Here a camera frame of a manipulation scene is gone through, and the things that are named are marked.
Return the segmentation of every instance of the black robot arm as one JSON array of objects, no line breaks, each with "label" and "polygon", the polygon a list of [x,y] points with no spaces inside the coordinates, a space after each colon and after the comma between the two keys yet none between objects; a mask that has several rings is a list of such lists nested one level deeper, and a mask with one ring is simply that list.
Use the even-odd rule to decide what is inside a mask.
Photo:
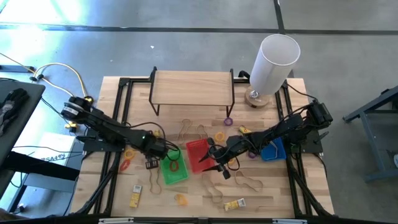
[{"label": "black robot arm", "polygon": [[[301,113],[304,110],[307,110],[307,112],[306,115],[302,117]],[[200,161],[204,161],[209,157],[213,158],[218,164],[207,170],[223,172],[224,178],[228,179],[231,175],[225,167],[225,164],[232,158],[246,151],[259,155],[264,146],[279,137],[282,137],[284,141],[288,141],[291,144],[300,144],[306,140],[307,134],[310,131],[326,128],[332,121],[333,118],[325,104],[314,100],[310,104],[288,114],[275,126],[265,131],[229,137],[226,140],[226,147],[215,144],[214,140],[209,138],[209,151]]]},{"label": "black robot arm", "polygon": [[146,157],[164,159],[167,155],[166,141],[157,138],[152,131],[131,129],[106,116],[101,110],[91,107],[91,103],[79,97],[71,97],[65,103],[61,115],[78,124],[85,124],[98,132],[107,143],[124,148],[126,144],[143,153]]}]

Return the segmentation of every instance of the gray floor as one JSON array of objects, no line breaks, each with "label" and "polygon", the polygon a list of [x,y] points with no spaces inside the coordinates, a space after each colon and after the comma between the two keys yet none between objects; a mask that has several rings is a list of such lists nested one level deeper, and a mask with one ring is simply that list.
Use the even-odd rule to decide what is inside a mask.
[{"label": "gray floor", "polygon": [[[393,0],[312,1],[280,0],[287,29],[396,30],[398,2]],[[10,0],[0,22],[40,22],[91,26],[277,28],[271,0],[213,1],[41,1]],[[159,69],[251,71],[259,45],[268,34],[64,32],[40,31],[32,26],[0,30],[0,52],[38,67],[49,62],[73,66],[83,76],[89,94],[98,96],[105,75],[148,75]],[[376,171],[359,121],[344,124],[343,115],[398,84],[398,36],[292,35],[302,56],[295,77],[325,102],[334,117],[323,139],[328,183],[337,215],[398,223],[397,179],[365,184],[362,177]],[[0,64],[10,63],[0,58]],[[2,73],[1,76],[13,75]],[[81,94],[71,72],[52,67],[45,75],[54,83]],[[13,75],[27,80],[24,74]],[[48,87],[44,98],[61,110],[68,96]],[[35,114],[50,118],[41,129],[66,133],[63,120],[45,105]],[[23,215],[61,214],[68,194],[34,189],[22,201],[32,205]],[[37,209],[38,204],[55,205]]]}]

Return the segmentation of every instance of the plastic basket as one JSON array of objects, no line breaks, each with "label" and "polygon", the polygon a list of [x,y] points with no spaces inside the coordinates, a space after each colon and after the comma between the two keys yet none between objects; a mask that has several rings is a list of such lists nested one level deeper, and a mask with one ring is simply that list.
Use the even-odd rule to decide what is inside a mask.
[{"label": "plastic basket", "polygon": [[199,162],[209,149],[209,144],[206,139],[196,140],[186,143],[189,162],[191,163],[192,172],[198,174],[203,170],[214,166],[214,160],[207,158]]},{"label": "plastic basket", "polygon": [[276,147],[278,148],[277,154],[275,154],[276,148],[273,145],[268,144],[266,147],[264,147],[261,150],[261,159],[263,161],[278,161],[278,160],[286,159],[286,152],[285,152],[284,144],[282,142],[282,138],[274,139],[273,142],[276,145]]},{"label": "plastic basket", "polygon": [[[178,151],[169,151],[169,153],[167,153],[167,155],[169,155],[169,157],[171,159],[177,158],[178,154],[179,154]],[[162,168],[164,182],[167,185],[175,184],[177,182],[180,182],[182,180],[189,178],[189,173],[188,173],[187,167],[185,165],[182,152],[181,152],[180,158],[177,159],[178,169],[176,171],[170,170],[171,162],[172,161],[168,157],[166,157],[165,159],[162,159],[160,161],[160,167]]]}]

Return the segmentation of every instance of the red basket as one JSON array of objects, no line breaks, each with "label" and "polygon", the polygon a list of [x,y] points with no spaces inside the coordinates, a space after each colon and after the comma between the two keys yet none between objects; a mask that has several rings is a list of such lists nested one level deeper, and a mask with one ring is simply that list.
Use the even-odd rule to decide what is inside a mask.
[{"label": "red basket", "polygon": [[204,161],[199,162],[209,149],[209,144],[206,139],[188,142],[186,146],[189,162],[191,163],[192,172],[194,174],[198,174],[201,171],[214,166],[214,160],[211,158],[207,158]]}]

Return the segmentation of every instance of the wooden shelf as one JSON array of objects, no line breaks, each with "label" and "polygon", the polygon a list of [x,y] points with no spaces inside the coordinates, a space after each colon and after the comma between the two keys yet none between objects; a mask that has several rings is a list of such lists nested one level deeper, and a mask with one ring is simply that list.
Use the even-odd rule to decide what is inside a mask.
[{"label": "wooden shelf", "polygon": [[149,95],[155,113],[159,105],[234,105],[233,70],[230,72],[164,71],[154,68]]}]

